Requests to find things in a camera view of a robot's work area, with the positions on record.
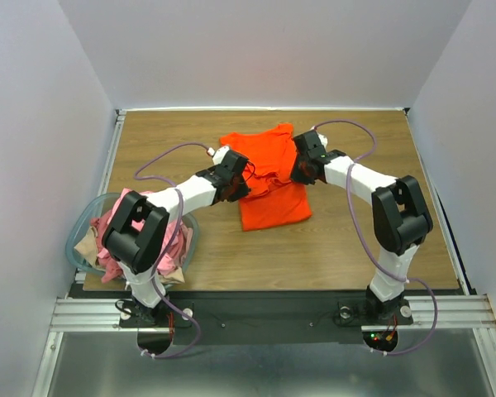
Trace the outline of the orange t shirt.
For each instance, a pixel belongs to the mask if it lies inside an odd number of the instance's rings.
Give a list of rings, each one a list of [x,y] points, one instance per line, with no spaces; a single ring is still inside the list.
[[[232,132],[219,142],[250,161],[243,173],[250,192],[239,201],[243,231],[280,227],[312,216],[306,186],[290,179],[296,158],[291,123],[258,134]]]

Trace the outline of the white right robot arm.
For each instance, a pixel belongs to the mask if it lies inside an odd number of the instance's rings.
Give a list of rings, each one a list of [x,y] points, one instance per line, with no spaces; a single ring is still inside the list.
[[[365,292],[364,313],[374,323],[392,317],[400,307],[408,269],[417,249],[433,229],[433,221],[418,181],[395,178],[361,165],[347,154],[327,151],[327,139],[316,130],[293,138],[296,157],[290,179],[300,184],[322,181],[346,191],[351,220],[375,274]],[[356,196],[371,206],[379,255],[374,256],[352,208]]]

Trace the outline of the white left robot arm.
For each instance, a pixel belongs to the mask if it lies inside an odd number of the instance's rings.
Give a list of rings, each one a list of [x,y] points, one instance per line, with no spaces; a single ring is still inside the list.
[[[148,325],[162,324],[169,311],[158,272],[166,254],[167,227],[178,227],[182,217],[196,209],[235,202],[250,192],[243,176],[250,164],[247,157],[223,146],[212,161],[213,166],[168,189],[124,194],[103,234],[103,248],[122,268],[136,311]]]

